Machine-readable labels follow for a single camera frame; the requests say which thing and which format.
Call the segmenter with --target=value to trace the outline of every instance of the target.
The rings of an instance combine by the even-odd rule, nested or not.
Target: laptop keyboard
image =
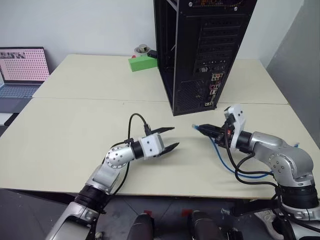
[[[0,88],[0,98],[30,99],[37,91],[38,86],[8,86]]]

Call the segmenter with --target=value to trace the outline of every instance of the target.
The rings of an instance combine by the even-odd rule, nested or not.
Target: white wall
[[[302,2],[258,0],[237,57],[267,66]],[[155,49],[154,24],[153,0],[0,0],[0,47],[43,46],[51,70],[70,53]]]

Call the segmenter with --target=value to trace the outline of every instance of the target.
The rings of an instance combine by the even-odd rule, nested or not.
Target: blue cable
[[[218,155],[218,157],[219,157],[221,163],[223,164],[223,166],[225,166],[225,168],[228,169],[231,173],[235,174],[235,171],[232,170],[230,167],[228,167],[228,165],[227,165],[227,164],[224,162],[224,160],[222,159],[222,157],[221,157],[221,155],[220,155],[220,152],[219,152],[219,150],[218,150],[218,148],[217,148],[217,145],[215,144],[215,141],[214,141],[211,137],[209,137],[209,139],[210,139],[212,145],[214,146],[214,149],[215,149],[215,151],[216,151],[216,154]],[[241,174],[241,173],[238,173],[238,175],[239,175],[240,177],[244,177],[244,178],[247,178],[247,179],[261,179],[261,178],[264,178],[264,177],[268,176],[268,174],[263,174],[263,175],[259,175],[259,176],[248,176],[248,175],[243,175],[243,174]]]

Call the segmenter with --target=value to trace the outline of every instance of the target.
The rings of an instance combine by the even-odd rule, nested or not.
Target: green box
[[[157,59],[149,56],[138,56],[134,58],[129,58],[128,60],[132,72],[143,69],[151,69],[158,66]]]

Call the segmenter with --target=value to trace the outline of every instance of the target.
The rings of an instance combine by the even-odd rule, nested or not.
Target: rear io panel
[[[158,68],[173,115],[217,107],[257,0],[154,0]]]

